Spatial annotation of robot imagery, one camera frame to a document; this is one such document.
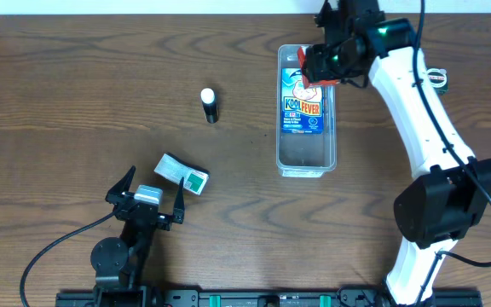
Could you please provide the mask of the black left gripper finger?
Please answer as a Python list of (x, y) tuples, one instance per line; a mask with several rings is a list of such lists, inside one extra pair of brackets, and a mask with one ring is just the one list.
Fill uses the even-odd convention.
[(179, 182), (176, 198), (173, 205), (173, 212), (172, 212), (173, 223), (182, 224), (184, 221), (185, 205), (184, 205), (183, 191), (184, 191), (184, 178), (182, 177)]
[(133, 165), (127, 173), (115, 183), (106, 194), (105, 201), (110, 204), (123, 204), (130, 197), (130, 185), (136, 172), (136, 167)]

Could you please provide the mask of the white green medicine box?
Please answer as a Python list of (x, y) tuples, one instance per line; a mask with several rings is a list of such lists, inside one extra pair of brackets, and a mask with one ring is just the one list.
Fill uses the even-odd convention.
[(210, 178), (207, 171), (186, 165), (169, 153), (162, 156), (154, 172), (175, 184), (183, 181), (183, 188), (196, 195), (202, 194)]

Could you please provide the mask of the red white small box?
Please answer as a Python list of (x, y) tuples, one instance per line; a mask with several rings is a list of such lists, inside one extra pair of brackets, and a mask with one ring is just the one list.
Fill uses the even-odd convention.
[(315, 88), (315, 87), (327, 87), (327, 86), (333, 86), (339, 84), (340, 81), (338, 79), (314, 81), (312, 77), (309, 77), (307, 75), (306, 73), (306, 49), (307, 48), (308, 45), (302, 45), (298, 48), (297, 51), (298, 63), (300, 65), (300, 71), (302, 73), (303, 87), (305, 89), (308, 89), (308, 88)]

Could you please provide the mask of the blue Kool Fever box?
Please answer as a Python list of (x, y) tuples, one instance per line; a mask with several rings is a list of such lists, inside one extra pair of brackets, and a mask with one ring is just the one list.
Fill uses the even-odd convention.
[(292, 134), (320, 134), (324, 130), (323, 89), (305, 89), (298, 68), (280, 70), (280, 128)]

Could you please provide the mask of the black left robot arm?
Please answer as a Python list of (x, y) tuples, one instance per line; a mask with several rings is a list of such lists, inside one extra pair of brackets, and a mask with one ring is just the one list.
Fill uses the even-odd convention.
[(99, 241), (90, 254), (95, 270), (94, 306), (163, 306), (164, 295), (142, 281), (144, 265), (157, 230), (169, 231), (184, 222), (184, 181), (180, 180), (171, 214), (159, 212), (163, 191), (141, 186), (134, 193), (130, 185), (136, 168), (127, 173), (106, 195), (113, 215), (124, 222), (118, 237)]

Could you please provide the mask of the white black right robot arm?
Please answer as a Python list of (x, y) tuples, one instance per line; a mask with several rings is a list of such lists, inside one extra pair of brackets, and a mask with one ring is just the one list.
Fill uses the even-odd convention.
[(298, 53), (305, 85), (363, 77), (389, 109), (410, 164), (412, 183), (393, 205), (401, 244), (377, 305), (481, 305), (477, 290), (433, 287), (443, 261), (491, 208), (491, 159), (477, 159), (453, 127), (429, 79), (422, 26), (388, 19), (375, 1), (324, 3), (315, 24), (325, 40)]

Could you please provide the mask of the dark green round tin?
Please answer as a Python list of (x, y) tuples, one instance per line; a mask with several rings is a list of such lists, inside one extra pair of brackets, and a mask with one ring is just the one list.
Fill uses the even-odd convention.
[(435, 92), (442, 96), (448, 92), (448, 72), (444, 68), (431, 67), (427, 69), (427, 75)]

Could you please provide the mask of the dark bottle white cap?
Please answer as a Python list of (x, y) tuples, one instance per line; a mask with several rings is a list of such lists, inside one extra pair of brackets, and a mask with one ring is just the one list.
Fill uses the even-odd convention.
[(206, 120), (210, 124), (218, 121), (218, 105), (215, 91), (211, 88), (204, 88), (200, 91), (200, 100), (205, 112)]

